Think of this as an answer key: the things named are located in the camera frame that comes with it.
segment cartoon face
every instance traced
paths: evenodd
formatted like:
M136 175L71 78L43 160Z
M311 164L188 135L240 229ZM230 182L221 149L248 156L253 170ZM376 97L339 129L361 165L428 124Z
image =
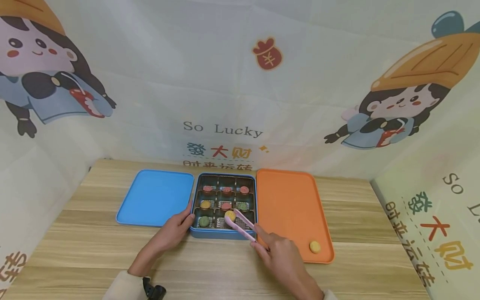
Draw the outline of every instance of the cartoon face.
M0 19L0 72L7 76L40 71L73 72L75 52L57 45L29 20L22 20L26 25L23 30Z
M383 101L373 101L367 107L375 118L413 118L435 105L440 98L434 98L429 90L430 84L411 86L396 96Z

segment person's right hand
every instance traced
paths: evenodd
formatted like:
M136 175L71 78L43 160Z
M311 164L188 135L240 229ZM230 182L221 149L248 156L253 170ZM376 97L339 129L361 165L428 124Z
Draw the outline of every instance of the person's right hand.
M324 293L307 273L295 243L275 233L267 233L255 224L255 232L267 244L267 251L257 242L250 245L257 251L265 266L297 300L323 300Z

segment wooden table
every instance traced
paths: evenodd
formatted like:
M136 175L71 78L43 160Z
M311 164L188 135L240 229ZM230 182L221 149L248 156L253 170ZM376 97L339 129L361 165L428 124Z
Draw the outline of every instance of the wooden table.
M115 215L136 173L144 168L205 168L99 160L46 233L4 300L101 299L156 228L123 226ZM370 184L316 178L336 258L307 264L320 287L340 300L429 299ZM154 266L166 299L292 299L261 265L246 241L188 235Z

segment black wristband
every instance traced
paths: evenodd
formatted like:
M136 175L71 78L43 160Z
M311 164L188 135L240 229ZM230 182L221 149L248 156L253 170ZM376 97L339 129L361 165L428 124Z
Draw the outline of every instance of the black wristband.
M147 295L148 300L162 300L167 293L167 290L163 286L155 286L153 287L150 284L150 278L144 277L144 290L145 294Z

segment blue tray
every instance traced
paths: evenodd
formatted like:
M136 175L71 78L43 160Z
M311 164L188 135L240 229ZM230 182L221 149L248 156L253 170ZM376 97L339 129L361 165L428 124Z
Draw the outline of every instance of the blue tray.
M163 226L187 207L195 178L192 174L141 170L117 213L126 225Z

